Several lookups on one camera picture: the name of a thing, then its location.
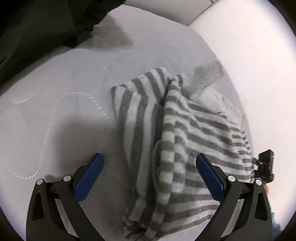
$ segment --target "blue gripper pad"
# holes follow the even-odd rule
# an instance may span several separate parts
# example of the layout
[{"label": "blue gripper pad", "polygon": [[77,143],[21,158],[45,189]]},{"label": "blue gripper pad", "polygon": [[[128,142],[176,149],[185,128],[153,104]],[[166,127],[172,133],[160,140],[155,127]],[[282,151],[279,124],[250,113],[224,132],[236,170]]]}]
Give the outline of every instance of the blue gripper pad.
[{"label": "blue gripper pad", "polygon": [[75,185],[74,199],[80,202],[86,199],[96,179],[100,175],[104,166],[104,157],[101,154],[96,154],[93,157],[92,163],[87,167],[81,178]]},{"label": "blue gripper pad", "polygon": [[202,154],[199,154],[196,158],[196,169],[204,180],[213,199],[223,203],[225,200],[224,185],[220,178],[215,174],[212,164],[206,160]]}]

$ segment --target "white wall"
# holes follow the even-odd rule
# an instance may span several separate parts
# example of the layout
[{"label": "white wall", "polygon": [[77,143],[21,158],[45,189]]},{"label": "white wall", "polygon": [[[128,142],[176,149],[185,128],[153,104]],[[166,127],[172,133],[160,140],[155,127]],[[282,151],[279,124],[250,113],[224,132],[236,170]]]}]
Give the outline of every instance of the white wall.
[{"label": "white wall", "polygon": [[269,201],[284,227],[296,209],[296,37],[267,0],[220,0],[191,25],[225,66],[254,154],[275,152]]},{"label": "white wall", "polygon": [[211,6],[212,2],[210,0],[127,0],[125,4],[187,26]]}]

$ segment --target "fabric fold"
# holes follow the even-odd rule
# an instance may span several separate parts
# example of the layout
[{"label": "fabric fold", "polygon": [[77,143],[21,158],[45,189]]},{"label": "fabric fold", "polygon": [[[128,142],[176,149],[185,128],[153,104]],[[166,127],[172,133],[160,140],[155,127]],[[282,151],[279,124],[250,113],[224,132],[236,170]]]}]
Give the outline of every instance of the fabric fold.
[{"label": "fabric fold", "polygon": [[219,202],[196,170],[200,153],[226,175],[253,180],[243,114],[211,86],[224,74],[213,61],[175,76],[154,69],[112,88],[125,157],[136,180],[123,215],[126,238],[157,240],[213,217]]}]

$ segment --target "metal screw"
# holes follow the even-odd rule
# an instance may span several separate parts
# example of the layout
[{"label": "metal screw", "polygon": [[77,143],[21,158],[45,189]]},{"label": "metal screw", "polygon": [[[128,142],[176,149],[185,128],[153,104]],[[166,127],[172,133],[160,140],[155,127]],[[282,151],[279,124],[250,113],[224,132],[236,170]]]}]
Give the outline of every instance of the metal screw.
[{"label": "metal screw", "polygon": [[37,185],[41,185],[43,183],[43,179],[42,178],[38,179],[36,183]]},{"label": "metal screw", "polygon": [[259,185],[259,186],[261,186],[261,185],[262,185],[262,181],[259,180],[259,179],[257,179],[257,180],[256,180],[256,184]]},{"label": "metal screw", "polygon": [[231,182],[234,182],[235,181],[235,177],[234,176],[228,176],[228,180],[231,181]]},{"label": "metal screw", "polygon": [[70,176],[70,175],[66,175],[66,176],[63,177],[63,180],[64,180],[65,182],[68,182],[68,181],[71,180],[71,176]]}]

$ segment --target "ribbed cuff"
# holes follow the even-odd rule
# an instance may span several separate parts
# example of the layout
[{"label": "ribbed cuff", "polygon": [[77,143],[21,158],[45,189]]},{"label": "ribbed cuff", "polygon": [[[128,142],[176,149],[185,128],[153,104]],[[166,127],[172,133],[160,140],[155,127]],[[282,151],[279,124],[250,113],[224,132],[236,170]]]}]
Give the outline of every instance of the ribbed cuff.
[{"label": "ribbed cuff", "polygon": [[182,92],[190,99],[190,96],[195,92],[215,83],[224,75],[225,70],[218,60],[197,66],[181,74],[183,79]]}]

